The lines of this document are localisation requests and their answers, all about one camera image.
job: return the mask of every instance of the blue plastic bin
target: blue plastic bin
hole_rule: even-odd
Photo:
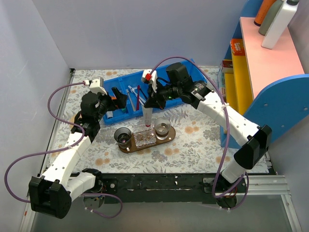
[[[203,77],[202,73],[194,66],[192,65],[190,62],[188,61],[183,61],[181,62],[182,64],[184,64],[187,67],[187,70],[189,72],[189,75],[192,76],[193,81],[198,81],[198,80],[204,80],[205,78]],[[168,80],[168,75],[165,71],[166,67],[168,65],[165,66],[161,66],[159,68],[156,69],[157,71],[157,75],[158,77],[162,77],[166,80]],[[141,81],[141,75],[142,75],[142,71],[141,72],[136,72],[136,73],[132,73],[129,75],[125,75],[125,76],[121,76],[115,79],[111,79],[111,80],[107,80],[104,81],[104,88],[107,92],[109,92],[111,95],[113,95],[112,93],[112,87],[117,87],[123,94],[126,94],[126,89],[129,90],[128,86],[132,86],[132,87],[137,87],[137,85],[140,85],[141,89],[143,90],[143,92],[147,95],[147,89],[148,89],[148,85],[143,83]],[[137,102],[137,98],[136,96],[131,93],[131,91],[129,90],[130,93],[130,97],[133,101],[133,104],[136,108],[136,102]],[[179,105],[182,104],[182,100],[181,99],[174,99],[171,101],[167,101],[166,102],[166,107],[170,108],[173,107],[175,105]],[[113,111],[113,118],[107,119],[106,115],[103,117],[104,123],[106,125],[109,124],[113,124],[116,122],[121,122],[133,117],[137,117],[137,116],[141,116],[143,115],[142,109],[141,109],[141,105],[140,105],[140,109],[137,111],[133,111],[130,100],[128,98],[127,102],[126,102],[126,108],[127,108],[127,112],[123,113],[122,110],[115,110]]]

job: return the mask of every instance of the white plastic bottle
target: white plastic bottle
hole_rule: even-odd
[[[299,0],[286,0],[279,9],[262,42],[262,47],[272,49],[296,13]]]

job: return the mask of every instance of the gray bottle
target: gray bottle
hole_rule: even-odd
[[[268,10],[261,26],[259,29],[259,33],[261,35],[266,35],[272,21],[274,21],[274,18],[276,17],[276,14],[278,13],[279,9],[281,8],[282,4],[283,4],[284,0],[277,0],[275,1],[270,9]]]

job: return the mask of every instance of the bottle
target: bottle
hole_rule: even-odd
[[[262,47],[272,49],[275,46],[276,42],[295,15],[298,2],[299,0],[287,0],[282,4],[262,41]]]
[[[275,2],[276,0],[264,0],[262,2],[262,5],[259,9],[259,12],[257,13],[255,20],[254,20],[254,24],[256,24],[257,26],[261,26],[267,11],[270,9],[271,5]]]
[[[272,21],[274,21],[274,18],[276,17],[279,9],[281,8],[284,0],[277,0],[274,4],[271,5],[270,9],[268,10],[261,26],[259,29],[259,33],[261,35],[266,35],[266,32],[268,31]]]

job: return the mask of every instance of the floral pattern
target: floral pattern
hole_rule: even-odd
[[[217,84],[218,68],[202,68]],[[99,76],[107,80],[138,71],[140,70],[79,70],[75,72],[73,82]],[[80,109],[81,98],[87,92],[88,88],[84,86],[71,87],[63,119],[73,121]],[[83,153],[73,171],[80,172],[84,168],[95,168],[103,173],[215,173],[223,152],[223,148],[220,147],[219,125],[207,115],[186,104],[154,113],[153,122],[162,116],[167,117],[175,128],[175,139],[163,145],[129,154],[119,150],[113,134],[119,127],[128,127],[133,132],[144,130],[143,117],[113,125],[104,125],[102,120],[101,130],[92,145]],[[63,147],[69,133],[70,127],[61,123],[57,129],[53,148]],[[231,161],[235,152],[236,149],[228,149],[224,167]],[[57,155],[54,153],[49,156],[48,166]],[[265,159],[262,158],[250,172],[268,173]]]

